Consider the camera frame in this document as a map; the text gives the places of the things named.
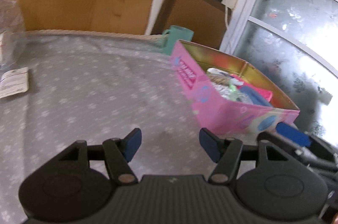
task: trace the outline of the pink label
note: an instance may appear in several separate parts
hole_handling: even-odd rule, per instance
[[[193,72],[192,69],[190,69],[190,67],[187,64],[185,64],[185,62],[182,59],[179,60],[177,72],[182,77],[183,81],[186,83],[188,88],[191,90],[196,81],[196,74]]]

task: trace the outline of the box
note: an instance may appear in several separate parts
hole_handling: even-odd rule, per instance
[[[299,114],[299,108],[281,89],[242,59],[178,40],[170,61],[199,124],[215,134],[273,131],[281,121],[292,124]],[[255,87],[272,91],[270,103],[273,107],[223,98],[206,75],[208,68],[237,74]]]

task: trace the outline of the clear plastic bag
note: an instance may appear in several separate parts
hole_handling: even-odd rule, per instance
[[[23,16],[16,1],[0,0],[0,71],[13,65],[27,42]]]

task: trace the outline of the glass pane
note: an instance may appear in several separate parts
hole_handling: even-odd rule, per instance
[[[286,32],[338,69],[338,2],[257,0],[251,16]]]
[[[338,145],[338,79],[291,43],[254,23],[247,23],[239,44],[235,55],[263,72],[300,108],[298,128]]]

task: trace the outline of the teal mug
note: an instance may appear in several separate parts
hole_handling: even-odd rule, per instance
[[[175,43],[178,39],[185,41],[191,41],[194,35],[194,32],[190,29],[180,27],[180,26],[170,26],[168,30],[163,31],[162,35],[167,34],[164,41],[163,53],[171,55],[171,52],[175,46]]]

